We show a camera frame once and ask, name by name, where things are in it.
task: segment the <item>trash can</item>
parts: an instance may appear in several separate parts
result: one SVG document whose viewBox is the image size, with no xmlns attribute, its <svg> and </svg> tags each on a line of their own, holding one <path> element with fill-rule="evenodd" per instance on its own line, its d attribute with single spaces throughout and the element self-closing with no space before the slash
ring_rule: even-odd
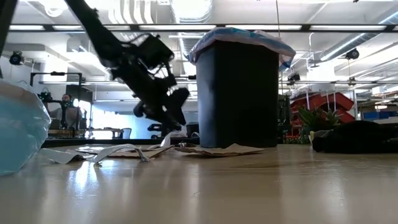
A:
<svg viewBox="0 0 398 224">
<path fill-rule="evenodd" d="M 216 40 L 196 68 L 201 147 L 277 145 L 278 53 Z"/>
</svg>

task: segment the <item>blue plastic bag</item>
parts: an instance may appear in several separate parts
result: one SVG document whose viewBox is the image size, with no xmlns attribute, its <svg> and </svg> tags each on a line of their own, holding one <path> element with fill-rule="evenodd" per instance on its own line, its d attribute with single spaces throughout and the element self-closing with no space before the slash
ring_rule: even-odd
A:
<svg viewBox="0 0 398 224">
<path fill-rule="evenodd" d="M 0 79 L 0 175 L 19 171 L 39 151 L 50 123 L 30 86 Z"/>
<path fill-rule="evenodd" d="M 278 37 L 273 37 L 261 30 L 250 32 L 247 30 L 241 30 L 233 27 L 219 27 L 205 34 L 197 42 L 197 44 L 193 46 L 189 55 L 186 55 L 186 58 L 192 64 L 195 64 L 197 62 L 198 55 L 200 55 L 200 52 L 216 40 L 260 45 L 270 50 L 273 50 L 274 52 L 279 54 L 279 70 L 290 68 L 292 60 L 296 54 L 296 51 L 292 47 L 285 44 Z"/>
</svg>

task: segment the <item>table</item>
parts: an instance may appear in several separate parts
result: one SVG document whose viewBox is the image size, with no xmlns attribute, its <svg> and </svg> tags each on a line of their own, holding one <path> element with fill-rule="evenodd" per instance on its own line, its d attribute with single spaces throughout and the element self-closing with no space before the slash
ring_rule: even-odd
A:
<svg viewBox="0 0 398 224">
<path fill-rule="evenodd" d="M 48 131 L 49 135 L 54 135 L 57 137 L 68 137 L 68 138 L 75 138 L 76 136 L 81 136 L 86 133 L 86 130 L 79 130 L 79 131 L 74 131 L 70 129 L 50 129 Z"/>
<path fill-rule="evenodd" d="M 150 163 L 54 164 L 34 157 L 0 177 L 0 223 L 398 223 L 398 154 L 338 155 L 282 145 Z"/>
<path fill-rule="evenodd" d="M 89 131 L 90 134 L 92 134 L 93 131 L 111 131 L 113 139 L 116 139 L 119 136 L 119 135 L 116 135 L 116 133 L 118 133 L 118 134 L 123 133 L 122 129 L 117 129 L 117 128 L 109 128 L 109 129 L 96 128 L 96 129 L 88 129 L 87 131 Z"/>
</svg>

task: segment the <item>robotic arm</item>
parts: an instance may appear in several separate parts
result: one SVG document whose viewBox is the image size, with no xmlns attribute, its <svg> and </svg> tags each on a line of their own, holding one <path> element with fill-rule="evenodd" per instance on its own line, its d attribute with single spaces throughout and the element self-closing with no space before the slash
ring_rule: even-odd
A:
<svg viewBox="0 0 398 224">
<path fill-rule="evenodd" d="M 186 124 L 181 107 L 189 91 L 180 88 L 171 93 L 170 88 L 177 84 L 169 65 L 174 53 L 159 40 L 159 36 L 141 34 L 139 37 L 146 39 L 140 45 L 121 42 L 102 25 L 96 10 L 84 0 L 65 2 L 85 28 L 100 62 L 111 69 L 114 79 L 123 80 L 140 99 L 134 114 L 138 117 L 145 115 L 170 129 L 180 130 L 180 125 Z M 165 78 L 157 78 L 149 72 L 162 67 L 167 69 Z"/>
</svg>

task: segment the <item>blue object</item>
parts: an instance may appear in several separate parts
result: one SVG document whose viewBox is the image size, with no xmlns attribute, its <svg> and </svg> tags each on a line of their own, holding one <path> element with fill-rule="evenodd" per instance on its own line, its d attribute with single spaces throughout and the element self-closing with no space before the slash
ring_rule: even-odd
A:
<svg viewBox="0 0 398 224">
<path fill-rule="evenodd" d="M 17 172 L 39 151 L 50 123 L 30 86 L 0 80 L 0 175 Z"/>
</svg>

